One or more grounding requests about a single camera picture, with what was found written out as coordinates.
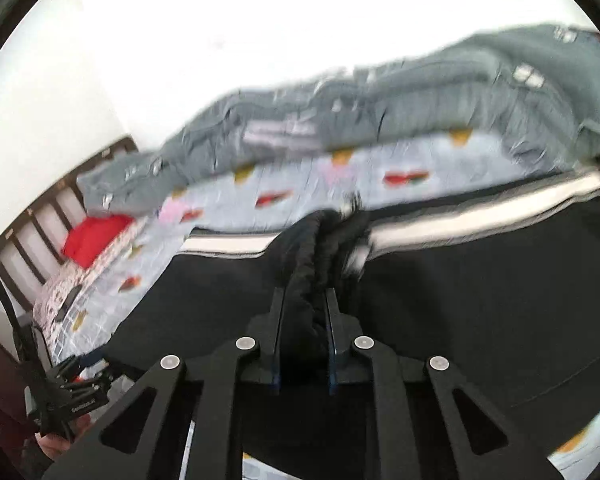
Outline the person's left hand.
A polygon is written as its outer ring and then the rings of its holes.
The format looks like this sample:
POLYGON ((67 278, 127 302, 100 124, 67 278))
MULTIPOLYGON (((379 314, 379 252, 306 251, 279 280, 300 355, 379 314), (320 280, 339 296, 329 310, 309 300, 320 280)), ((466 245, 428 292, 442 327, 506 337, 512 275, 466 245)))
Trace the person's left hand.
POLYGON ((62 454, 71 448, 76 440, 82 437, 87 430, 92 426, 92 420, 90 415, 83 415, 74 422, 74 440, 69 441, 57 434, 36 434, 35 440, 38 442, 38 446, 41 451, 51 460, 57 460, 62 454))

